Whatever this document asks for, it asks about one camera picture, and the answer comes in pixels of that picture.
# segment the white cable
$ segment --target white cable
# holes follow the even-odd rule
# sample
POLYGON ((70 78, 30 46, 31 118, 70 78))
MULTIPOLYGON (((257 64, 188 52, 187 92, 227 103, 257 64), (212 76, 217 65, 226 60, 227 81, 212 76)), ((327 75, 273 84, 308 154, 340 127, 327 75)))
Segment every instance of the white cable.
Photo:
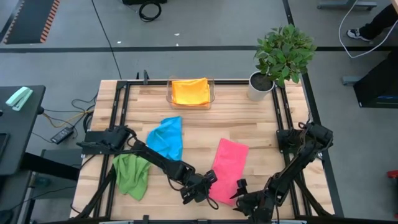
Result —
POLYGON ((384 38, 384 40, 383 40, 379 45, 375 46, 372 50, 370 50, 370 51, 368 51, 368 52, 362 53, 362 54, 360 54, 360 55, 352 56, 352 55, 348 52, 346 46, 344 46, 343 41, 341 40, 341 26, 343 25, 344 20, 346 19, 346 17, 348 16, 348 14, 353 10, 353 8, 355 7, 355 5, 356 5, 357 2, 358 2, 358 0, 355 1, 355 3, 353 4, 353 7, 351 7, 351 9, 347 12, 347 14, 345 15, 345 17, 344 17, 343 20, 341 21, 340 26, 339 26, 339 28, 338 28, 338 39, 340 40, 341 45, 344 47, 344 49, 346 50, 346 52, 347 52, 347 54, 348 54, 348 56, 349 56, 350 58, 357 58, 357 57, 366 55, 366 54, 372 52, 373 50, 375 50, 376 48, 380 47, 380 46, 387 40, 388 36, 390 36, 390 33, 392 32, 392 30, 394 29, 394 27, 397 25, 397 22, 398 22, 398 20, 397 20, 396 23, 394 23, 394 25, 391 27, 390 31, 388 32, 386 38, 384 38))

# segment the black desk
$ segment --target black desk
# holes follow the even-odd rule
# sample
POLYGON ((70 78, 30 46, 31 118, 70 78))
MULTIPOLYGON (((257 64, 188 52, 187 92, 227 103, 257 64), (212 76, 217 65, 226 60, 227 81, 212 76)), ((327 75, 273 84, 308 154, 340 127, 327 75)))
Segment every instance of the black desk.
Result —
MULTIPOLYGON (((77 180, 79 169, 60 164, 26 151, 30 134, 38 113, 42 110, 44 86, 27 86, 33 90, 20 111, 14 111, 6 101, 21 86, 0 87, 0 133, 9 133, 10 138, 0 157, 0 211, 9 210, 23 202, 32 171, 77 180)), ((12 211, 11 223, 17 223, 22 205, 12 211)))

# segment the black floor mat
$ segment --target black floor mat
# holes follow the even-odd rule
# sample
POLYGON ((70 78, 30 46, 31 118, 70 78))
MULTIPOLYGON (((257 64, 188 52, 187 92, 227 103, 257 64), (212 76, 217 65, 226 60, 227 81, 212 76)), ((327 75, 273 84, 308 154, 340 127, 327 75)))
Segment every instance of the black floor mat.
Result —
POLYGON ((5 44, 44 43, 49 36, 59 0, 24 0, 4 38, 5 44))

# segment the gray floor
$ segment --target gray floor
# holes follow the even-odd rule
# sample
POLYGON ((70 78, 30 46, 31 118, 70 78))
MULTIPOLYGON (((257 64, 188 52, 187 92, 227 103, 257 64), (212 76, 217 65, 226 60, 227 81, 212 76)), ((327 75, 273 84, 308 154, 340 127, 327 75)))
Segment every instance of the gray floor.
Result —
MULTIPOLYGON (((346 11, 320 11, 316 0, 290 0, 296 26, 315 38, 318 46, 339 46, 337 28, 346 11)), ((345 28, 371 21, 389 0, 378 1, 372 12, 353 12, 345 28)), ((0 3, 0 26, 5 24, 15 0, 0 3)), ((158 21, 143 23, 134 10, 118 1, 95 1, 113 46, 255 45, 271 27, 287 23, 281 1, 170 0, 158 21)), ((386 45, 397 44, 393 31, 386 45)), ((343 38, 347 45, 368 45, 343 38)), ((62 0, 48 41, 34 45, 0 47, 106 47, 107 42, 90 0, 62 0)), ((178 77, 247 78, 255 70, 252 51, 118 52, 123 78, 135 78, 146 69, 151 78, 178 77)), ((397 169, 397 110, 359 108, 354 91, 341 85, 344 75, 363 76, 386 56, 373 52, 350 60, 344 52, 317 52, 308 66, 322 123, 335 133, 331 162, 346 217, 393 220, 396 187, 386 171, 397 169)), ((0 85, 45 85, 43 107, 72 109, 74 98, 91 99, 100 80, 118 79, 110 53, 0 54, 0 85)), ((53 113, 67 119, 70 114, 53 113)), ((51 138, 58 130, 39 116, 34 132, 51 138)), ((79 136, 56 146, 32 136, 28 151, 75 147, 79 136)), ((62 220, 69 214, 71 199, 38 201, 33 218, 40 222, 62 220)))

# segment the sneaker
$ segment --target sneaker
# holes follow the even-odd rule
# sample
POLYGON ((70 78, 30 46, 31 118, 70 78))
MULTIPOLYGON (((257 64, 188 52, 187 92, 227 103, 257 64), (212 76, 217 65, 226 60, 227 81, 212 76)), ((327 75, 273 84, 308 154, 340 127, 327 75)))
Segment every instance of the sneaker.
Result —
POLYGON ((367 42, 372 41, 372 40, 366 39, 363 36, 361 36, 361 34, 359 33, 359 29, 358 28, 357 29, 347 30, 347 36, 352 38, 352 39, 357 39, 357 40, 361 39, 361 40, 367 41, 367 42))

